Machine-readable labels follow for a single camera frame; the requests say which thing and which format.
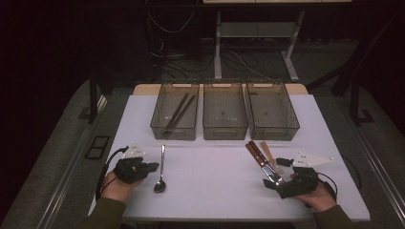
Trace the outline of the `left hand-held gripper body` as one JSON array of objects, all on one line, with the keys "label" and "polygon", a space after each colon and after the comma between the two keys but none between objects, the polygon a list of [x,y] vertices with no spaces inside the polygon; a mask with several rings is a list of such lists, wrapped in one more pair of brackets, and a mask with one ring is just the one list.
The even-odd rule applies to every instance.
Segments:
[{"label": "left hand-held gripper body", "polygon": [[128,184],[145,179],[147,177],[143,162],[145,155],[145,151],[137,143],[128,146],[114,169],[117,178]]}]

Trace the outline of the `black metal stand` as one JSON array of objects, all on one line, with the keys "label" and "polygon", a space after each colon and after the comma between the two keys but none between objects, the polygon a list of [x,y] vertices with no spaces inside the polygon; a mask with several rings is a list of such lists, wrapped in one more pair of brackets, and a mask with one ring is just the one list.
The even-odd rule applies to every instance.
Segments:
[{"label": "black metal stand", "polygon": [[89,73],[89,107],[79,116],[93,124],[98,115],[98,100],[112,93],[115,86],[114,72],[106,65],[97,64]]},{"label": "black metal stand", "polygon": [[338,75],[338,78],[332,87],[332,93],[337,96],[342,96],[347,90],[351,90],[349,115],[357,126],[362,122],[371,120],[368,116],[365,118],[359,117],[360,69],[382,34],[388,29],[393,20],[394,17],[392,16],[390,19],[383,21],[378,27],[374,30],[370,30],[359,40],[352,56],[343,65],[343,70]]}]

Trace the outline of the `light wooden spoon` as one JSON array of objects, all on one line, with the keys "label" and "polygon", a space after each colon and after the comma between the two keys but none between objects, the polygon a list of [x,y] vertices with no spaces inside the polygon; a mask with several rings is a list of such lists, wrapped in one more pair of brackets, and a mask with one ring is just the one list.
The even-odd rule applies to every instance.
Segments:
[{"label": "light wooden spoon", "polygon": [[260,143],[262,149],[264,150],[267,160],[269,161],[271,167],[274,169],[276,174],[281,175],[283,173],[283,170],[279,167],[279,165],[276,162],[276,159],[272,156],[271,151],[269,150],[267,144],[265,141],[262,141]]}]

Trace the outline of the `transparent grey plastic bin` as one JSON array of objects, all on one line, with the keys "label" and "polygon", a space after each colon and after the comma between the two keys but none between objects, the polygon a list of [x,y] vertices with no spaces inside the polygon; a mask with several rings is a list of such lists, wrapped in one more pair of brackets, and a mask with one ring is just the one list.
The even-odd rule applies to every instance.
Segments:
[{"label": "transparent grey plastic bin", "polygon": [[[153,112],[150,127],[155,139],[163,140],[195,140],[197,131],[197,110],[199,104],[200,82],[196,79],[165,80],[160,85],[160,92]],[[167,130],[166,126],[172,119],[185,95],[188,101],[196,94],[192,105],[188,108],[176,128]]]},{"label": "transparent grey plastic bin", "polygon": [[204,80],[202,126],[205,140],[245,139],[248,122],[241,80]]},{"label": "transparent grey plastic bin", "polygon": [[251,139],[291,141],[300,129],[287,87],[280,80],[248,79],[245,102]]}]

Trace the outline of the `person's right hand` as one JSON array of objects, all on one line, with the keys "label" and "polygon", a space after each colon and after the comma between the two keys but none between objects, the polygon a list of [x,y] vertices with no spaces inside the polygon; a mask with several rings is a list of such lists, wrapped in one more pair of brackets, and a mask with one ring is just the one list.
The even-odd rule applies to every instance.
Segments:
[{"label": "person's right hand", "polygon": [[336,200],[323,183],[319,183],[313,192],[296,196],[295,199],[308,204],[316,213],[327,211],[337,205]]}]

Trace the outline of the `brown wooden chopstick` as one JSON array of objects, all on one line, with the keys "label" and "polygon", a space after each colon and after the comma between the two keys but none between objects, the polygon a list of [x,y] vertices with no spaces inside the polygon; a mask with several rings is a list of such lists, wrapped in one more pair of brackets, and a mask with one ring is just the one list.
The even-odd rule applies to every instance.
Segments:
[{"label": "brown wooden chopstick", "polygon": [[185,106],[180,110],[178,115],[173,120],[171,120],[171,122],[167,125],[167,127],[166,127],[167,130],[176,128],[177,124],[181,121],[182,117],[185,115],[188,108],[192,105],[192,103],[194,102],[196,97],[197,97],[196,94],[191,96],[191,98],[187,101]]},{"label": "brown wooden chopstick", "polygon": [[196,98],[196,95],[193,94],[188,101],[185,101],[187,97],[188,95],[186,94],[183,100],[181,101],[180,105],[178,106],[177,110],[174,112],[172,119],[166,126],[167,130],[173,129],[177,126],[183,115],[186,113],[188,107],[193,103],[194,99]]}]

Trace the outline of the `grey metal stand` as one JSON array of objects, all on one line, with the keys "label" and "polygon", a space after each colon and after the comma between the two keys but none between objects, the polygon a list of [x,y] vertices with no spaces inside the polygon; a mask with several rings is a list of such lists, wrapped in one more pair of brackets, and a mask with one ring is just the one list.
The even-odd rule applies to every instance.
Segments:
[{"label": "grey metal stand", "polygon": [[298,35],[305,17],[304,11],[299,11],[294,21],[287,22],[227,22],[223,21],[222,13],[217,12],[214,75],[223,76],[221,59],[221,41],[223,38],[287,38],[288,46],[281,51],[281,56],[291,81],[298,81],[299,76],[291,60]]}]

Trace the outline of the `person's left hand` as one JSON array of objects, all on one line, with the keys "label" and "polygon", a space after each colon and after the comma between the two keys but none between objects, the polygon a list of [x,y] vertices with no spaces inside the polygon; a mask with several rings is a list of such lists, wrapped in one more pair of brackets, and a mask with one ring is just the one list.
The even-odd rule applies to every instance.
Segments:
[{"label": "person's left hand", "polygon": [[136,181],[135,183],[125,183],[117,178],[117,176],[110,172],[102,182],[102,198],[114,199],[125,203],[127,198],[132,192],[141,185],[143,180]]}]

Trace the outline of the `light wooden board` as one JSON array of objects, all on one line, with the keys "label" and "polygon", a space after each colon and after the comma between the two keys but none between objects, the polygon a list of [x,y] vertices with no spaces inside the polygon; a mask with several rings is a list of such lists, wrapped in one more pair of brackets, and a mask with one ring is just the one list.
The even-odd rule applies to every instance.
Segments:
[{"label": "light wooden board", "polygon": [[[308,94],[307,88],[300,83],[288,83],[286,85],[289,94]],[[160,84],[139,84],[135,87],[133,95],[157,95],[160,92]]]}]

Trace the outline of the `metal spoon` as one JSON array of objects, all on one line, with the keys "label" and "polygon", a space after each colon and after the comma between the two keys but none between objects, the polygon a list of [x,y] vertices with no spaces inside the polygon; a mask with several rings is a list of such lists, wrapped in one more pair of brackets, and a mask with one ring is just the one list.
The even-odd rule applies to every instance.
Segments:
[{"label": "metal spoon", "polygon": [[166,183],[163,180],[165,149],[165,145],[162,145],[160,154],[160,180],[154,186],[154,192],[156,194],[162,193],[166,188]]}]

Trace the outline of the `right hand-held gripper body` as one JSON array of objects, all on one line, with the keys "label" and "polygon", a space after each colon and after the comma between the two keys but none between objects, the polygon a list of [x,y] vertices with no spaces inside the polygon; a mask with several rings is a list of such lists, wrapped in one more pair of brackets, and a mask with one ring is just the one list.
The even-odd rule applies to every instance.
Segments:
[{"label": "right hand-held gripper body", "polygon": [[323,183],[334,196],[333,188],[319,178],[315,166],[333,162],[333,157],[317,156],[299,152],[290,166],[294,172],[293,179],[280,185],[280,197],[292,198],[313,192],[318,183]]}]

